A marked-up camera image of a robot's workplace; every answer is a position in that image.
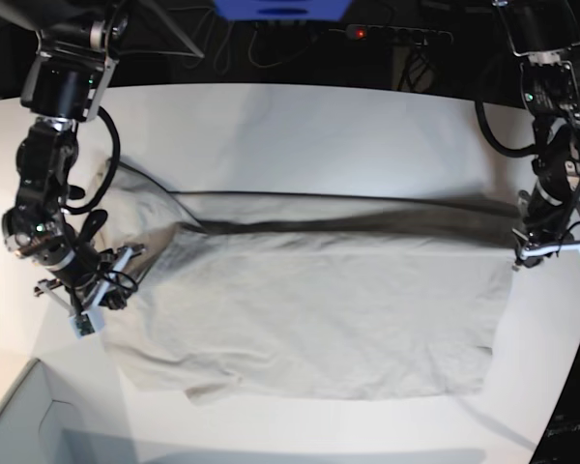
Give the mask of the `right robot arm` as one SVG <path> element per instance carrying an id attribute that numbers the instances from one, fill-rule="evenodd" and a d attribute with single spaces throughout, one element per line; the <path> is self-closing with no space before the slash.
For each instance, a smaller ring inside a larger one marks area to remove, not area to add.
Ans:
<path id="1" fill-rule="evenodd" d="M 9 252 L 32 259 L 53 276 L 35 291 L 52 296 L 64 287 L 63 307 L 82 332 L 97 326 L 101 305 L 122 308 L 138 289 L 125 266 L 141 245 L 95 250 L 92 241 L 107 219 L 100 203 L 121 160 L 117 128 L 101 106 L 119 63 L 119 43 L 129 21 L 125 1 L 0 1 L 0 16 L 36 33 L 36 58 L 20 96 L 36 117 L 16 153 L 19 175 L 14 206 L 3 215 Z M 78 158 L 77 131 L 100 118 L 112 151 L 104 179 L 88 202 L 69 182 Z"/>

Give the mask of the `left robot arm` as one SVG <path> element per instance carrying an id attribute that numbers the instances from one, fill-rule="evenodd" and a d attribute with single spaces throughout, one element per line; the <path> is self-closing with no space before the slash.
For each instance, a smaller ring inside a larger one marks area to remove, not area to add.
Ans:
<path id="1" fill-rule="evenodd" d="M 496 1 L 493 9 L 519 63 L 533 143 L 505 146 L 489 126 L 481 97 L 475 111 L 497 153 L 532 160 L 535 184 L 519 192 L 520 219 L 512 230 L 514 266 L 531 269 L 562 251 L 580 254 L 580 28 L 567 1 Z"/>

